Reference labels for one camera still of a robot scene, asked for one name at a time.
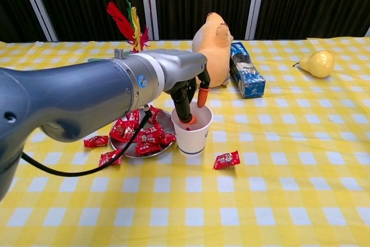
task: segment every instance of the feather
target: feather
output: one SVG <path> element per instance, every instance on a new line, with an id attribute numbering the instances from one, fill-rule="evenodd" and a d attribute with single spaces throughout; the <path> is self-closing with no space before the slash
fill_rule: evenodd
<path id="1" fill-rule="evenodd" d="M 145 32 L 144 34 L 141 36 L 141 47 L 144 48 L 144 46 L 148 47 L 147 43 L 149 41 L 149 37 L 148 37 L 148 28 L 145 26 Z"/>
<path id="2" fill-rule="evenodd" d="M 140 22 L 138 15 L 136 13 L 136 7 L 131 8 L 131 17 L 132 22 L 134 23 L 134 49 L 137 52 L 139 52 L 142 50 L 142 44 L 141 44 Z"/>
<path id="3" fill-rule="evenodd" d="M 126 39 L 134 41 L 135 31 L 133 27 L 113 2 L 108 3 L 107 12 L 115 20 L 120 32 L 126 37 Z"/>
<path id="4" fill-rule="evenodd" d="M 128 5 L 128 8 L 127 8 L 127 19 L 128 19 L 128 22 L 131 24 L 132 26 L 132 29 L 135 29 L 135 26 L 134 26 L 134 23 L 132 22 L 132 16 L 131 16 L 131 3 L 126 0 L 127 2 L 127 5 Z"/>

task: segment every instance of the tablecloth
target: tablecloth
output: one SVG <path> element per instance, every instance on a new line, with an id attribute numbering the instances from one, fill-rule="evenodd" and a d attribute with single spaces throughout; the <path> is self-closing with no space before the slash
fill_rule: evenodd
<path id="1" fill-rule="evenodd" d="M 60 178 L 20 161 L 0 202 L 6 246 L 370 246 L 370 38 L 242 41 L 266 78 L 262 98 L 235 82 L 213 89 L 205 153 L 176 147 L 124 159 L 97 174 Z M 190 41 L 150 42 L 190 50 Z M 126 42 L 0 43 L 0 67 L 31 70 L 113 56 Z M 293 68 L 326 49 L 325 79 Z M 171 111 L 166 94 L 153 105 Z M 111 125 L 92 135 L 105 135 Z M 97 166 L 103 147 L 61 143 L 35 130 L 25 152 L 50 167 Z M 217 155 L 241 163 L 213 170 Z"/>

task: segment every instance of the green feather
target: green feather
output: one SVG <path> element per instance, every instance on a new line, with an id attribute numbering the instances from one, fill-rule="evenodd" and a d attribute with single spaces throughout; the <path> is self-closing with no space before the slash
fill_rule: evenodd
<path id="1" fill-rule="evenodd" d="M 128 0 L 126 0 L 126 2 L 128 4 L 128 8 L 127 8 L 128 22 L 131 24 L 132 28 L 135 29 L 134 22 L 132 21 L 132 16 L 131 16 L 131 3 Z"/>

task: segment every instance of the paper cup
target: paper cup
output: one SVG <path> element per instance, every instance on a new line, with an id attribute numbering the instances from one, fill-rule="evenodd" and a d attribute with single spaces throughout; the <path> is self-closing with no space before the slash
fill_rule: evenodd
<path id="1" fill-rule="evenodd" d="M 196 102 L 190 104 L 190 112 L 197 118 L 196 124 L 182 123 L 176 109 L 172 111 L 171 119 L 175 127 L 177 147 L 180 153 L 187 157 L 196 157 L 204 152 L 213 113 L 207 106 L 199 108 Z"/>

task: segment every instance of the stuffed toy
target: stuffed toy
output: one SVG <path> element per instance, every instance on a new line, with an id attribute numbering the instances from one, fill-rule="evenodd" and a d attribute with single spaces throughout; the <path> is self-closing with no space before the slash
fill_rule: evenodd
<path id="1" fill-rule="evenodd" d="M 207 57 L 210 88 L 227 86 L 230 78 L 230 48 L 234 37 L 217 13 L 209 13 L 205 24 L 193 38 L 192 51 Z"/>

